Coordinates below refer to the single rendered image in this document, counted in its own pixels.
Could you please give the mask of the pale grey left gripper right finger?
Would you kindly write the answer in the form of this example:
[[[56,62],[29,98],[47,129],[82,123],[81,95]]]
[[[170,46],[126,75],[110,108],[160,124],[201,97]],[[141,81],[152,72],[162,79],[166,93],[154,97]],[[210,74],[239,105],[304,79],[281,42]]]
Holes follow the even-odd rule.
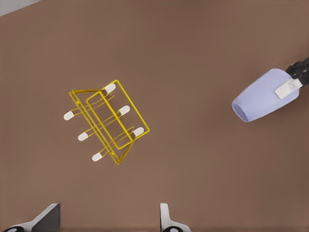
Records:
[[[167,203],[160,204],[160,232],[191,232],[185,225],[170,219],[169,206]]]

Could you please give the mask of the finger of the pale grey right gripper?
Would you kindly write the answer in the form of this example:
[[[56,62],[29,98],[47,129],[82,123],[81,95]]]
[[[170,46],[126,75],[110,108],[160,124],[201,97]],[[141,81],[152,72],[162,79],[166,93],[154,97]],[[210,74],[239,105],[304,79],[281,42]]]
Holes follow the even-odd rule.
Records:
[[[292,92],[300,89],[302,87],[302,83],[298,79],[289,79],[285,83],[283,83],[280,87],[275,90],[276,95],[283,99],[287,97]]]

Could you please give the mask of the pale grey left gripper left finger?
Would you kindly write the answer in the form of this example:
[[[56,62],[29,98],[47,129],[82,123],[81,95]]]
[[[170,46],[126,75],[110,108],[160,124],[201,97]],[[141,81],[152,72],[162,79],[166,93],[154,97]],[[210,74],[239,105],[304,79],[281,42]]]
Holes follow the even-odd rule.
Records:
[[[60,203],[52,203],[33,220],[13,225],[3,232],[58,232]]]

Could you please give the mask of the pale lavender cup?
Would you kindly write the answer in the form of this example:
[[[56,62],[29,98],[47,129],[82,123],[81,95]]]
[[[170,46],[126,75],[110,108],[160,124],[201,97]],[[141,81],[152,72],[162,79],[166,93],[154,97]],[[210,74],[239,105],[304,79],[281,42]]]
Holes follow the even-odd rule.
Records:
[[[251,122],[285,106],[299,96],[299,89],[280,99],[275,90],[292,79],[285,71],[271,69],[250,84],[233,102],[232,108],[244,122]]]

